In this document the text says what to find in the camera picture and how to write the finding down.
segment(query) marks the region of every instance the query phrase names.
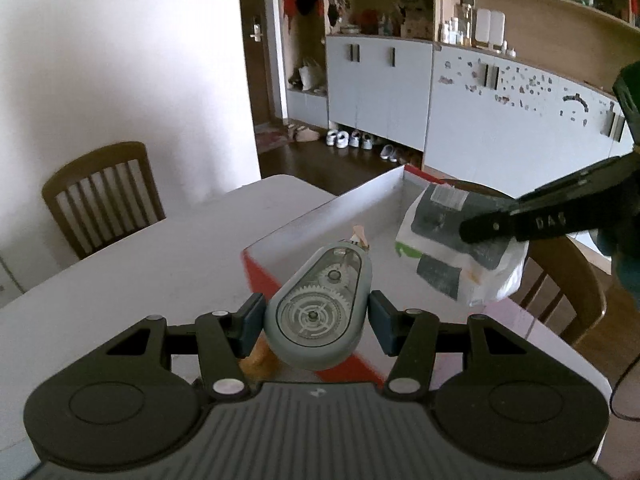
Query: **transparent window of correction tape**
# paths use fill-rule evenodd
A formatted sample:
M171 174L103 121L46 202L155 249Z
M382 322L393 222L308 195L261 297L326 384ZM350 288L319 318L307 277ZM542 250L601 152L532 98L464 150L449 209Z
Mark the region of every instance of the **transparent window of correction tape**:
M350 248L325 252L278 304L276 319L285 337L309 347L336 341L351 320L361 264Z

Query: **white table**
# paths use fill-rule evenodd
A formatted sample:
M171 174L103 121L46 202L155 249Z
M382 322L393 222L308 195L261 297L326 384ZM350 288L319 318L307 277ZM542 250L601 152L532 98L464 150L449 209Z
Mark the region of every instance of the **white table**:
M0 310L2 478L37 464L22 424L36 386L148 314L184 324L236 310L250 293L241 251L332 198L291 176L249 184L99 251ZM527 316L512 305L492 317L610 394L603 375Z

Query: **door frame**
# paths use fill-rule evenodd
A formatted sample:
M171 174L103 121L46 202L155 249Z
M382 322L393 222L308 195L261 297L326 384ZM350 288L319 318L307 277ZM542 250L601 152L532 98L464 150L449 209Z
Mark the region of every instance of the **door frame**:
M280 21L280 0L264 0L265 37L268 53L273 116L287 119L287 83L284 72L284 56L282 51L282 23Z

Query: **ribbed gray surface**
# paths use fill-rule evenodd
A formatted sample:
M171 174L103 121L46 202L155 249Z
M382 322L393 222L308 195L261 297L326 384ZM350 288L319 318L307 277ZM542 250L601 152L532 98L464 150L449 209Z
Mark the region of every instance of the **ribbed gray surface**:
M155 464L99 475L47 464L30 476L33 480L359 478L608 477L588 463L555 472L523 473L478 462L445 441L420 406L384 399L372 384L364 383L268 383L247 402L215 408L190 443Z

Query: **white bag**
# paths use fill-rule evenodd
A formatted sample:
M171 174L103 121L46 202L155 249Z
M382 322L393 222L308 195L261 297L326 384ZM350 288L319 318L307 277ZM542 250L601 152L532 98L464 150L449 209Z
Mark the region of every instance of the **white bag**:
M304 91L313 90L324 83L324 70L318 62L310 57L305 57L299 72Z
M430 184L409 207L396 253L433 288L466 306L500 301L520 287L528 242L498 238L469 245L460 222L509 199Z

